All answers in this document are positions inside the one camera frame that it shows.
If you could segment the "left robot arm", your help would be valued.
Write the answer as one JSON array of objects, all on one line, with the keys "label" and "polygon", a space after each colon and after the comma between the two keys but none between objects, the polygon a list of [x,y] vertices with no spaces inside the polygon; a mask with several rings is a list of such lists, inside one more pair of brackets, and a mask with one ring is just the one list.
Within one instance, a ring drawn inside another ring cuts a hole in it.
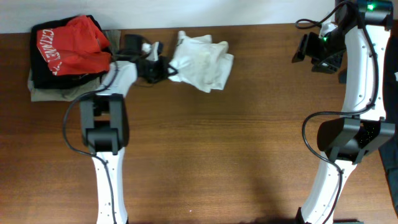
[{"label": "left robot arm", "polygon": [[100,86],[81,99],[81,135],[96,174],[97,223],[129,221],[123,194],[123,159],[129,144],[125,97],[130,87],[139,77],[157,83],[177,73],[167,60],[112,62]]}]

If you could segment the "white t-shirt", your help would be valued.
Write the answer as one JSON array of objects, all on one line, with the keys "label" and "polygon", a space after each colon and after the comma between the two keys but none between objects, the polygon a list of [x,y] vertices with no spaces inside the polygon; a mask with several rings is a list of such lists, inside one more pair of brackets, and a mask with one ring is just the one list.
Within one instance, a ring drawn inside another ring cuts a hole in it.
[{"label": "white t-shirt", "polygon": [[229,43],[214,43],[211,35],[189,37],[178,32],[178,41],[170,65],[177,74],[169,76],[173,82],[193,85],[205,93],[223,90],[233,66],[234,55],[228,53]]}]

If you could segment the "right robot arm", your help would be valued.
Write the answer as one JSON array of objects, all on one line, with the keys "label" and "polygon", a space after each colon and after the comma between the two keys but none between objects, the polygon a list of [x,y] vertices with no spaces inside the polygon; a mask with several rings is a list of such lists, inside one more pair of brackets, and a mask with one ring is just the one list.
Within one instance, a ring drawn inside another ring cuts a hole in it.
[{"label": "right robot arm", "polygon": [[312,71],[335,73],[347,64],[345,100],[317,133],[312,153],[320,160],[310,195],[298,209],[295,223],[332,223],[350,174],[365,156],[395,133],[384,107],[383,78],[394,5],[391,1],[337,1],[320,21],[300,19],[304,30],[292,58],[310,57]]}]

